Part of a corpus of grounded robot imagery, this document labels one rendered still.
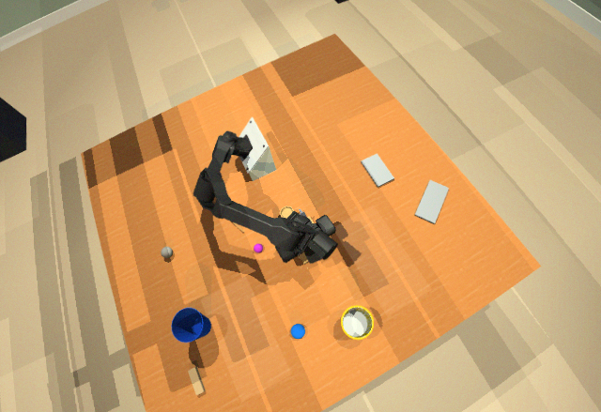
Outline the blue tapered cup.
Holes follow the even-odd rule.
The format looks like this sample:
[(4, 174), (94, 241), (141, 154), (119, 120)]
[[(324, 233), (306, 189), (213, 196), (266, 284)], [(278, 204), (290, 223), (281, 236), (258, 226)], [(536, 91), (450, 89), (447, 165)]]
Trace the blue tapered cup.
[(171, 330), (176, 339), (189, 343), (206, 336), (211, 330), (211, 322), (195, 308), (187, 307), (175, 314)]

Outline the blue ball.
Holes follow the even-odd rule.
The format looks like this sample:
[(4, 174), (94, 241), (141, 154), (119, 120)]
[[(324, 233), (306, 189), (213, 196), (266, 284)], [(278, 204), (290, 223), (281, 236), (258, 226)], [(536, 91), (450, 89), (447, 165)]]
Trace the blue ball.
[(300, 339), (305, 334), (305, 328), (302, 324), (295, 324), (291, 328), (290, 333), (295, 339)]

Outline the yellow mug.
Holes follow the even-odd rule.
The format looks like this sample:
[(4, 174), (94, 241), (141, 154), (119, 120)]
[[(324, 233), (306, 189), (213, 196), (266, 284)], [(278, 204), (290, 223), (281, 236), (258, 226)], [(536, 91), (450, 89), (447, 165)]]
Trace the yellow mug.
[(374, 327), (372, 314), (362, 306), (352, 306), (341, 317), (342, 329), (353, 340), (368, 337)]

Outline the beige flat bar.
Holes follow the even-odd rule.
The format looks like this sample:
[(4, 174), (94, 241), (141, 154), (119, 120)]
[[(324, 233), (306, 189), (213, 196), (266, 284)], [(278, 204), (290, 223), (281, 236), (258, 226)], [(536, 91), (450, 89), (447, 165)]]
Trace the beige flat bar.
[(205, 388), (202, 383), (197, 366), (193, 367), (191, 370), (189, 370), (188, 373), (189, 373), (190, 379), (192, 381), (195, 394), (199, 395), (199, 394), (203, 393), (205, 391)]

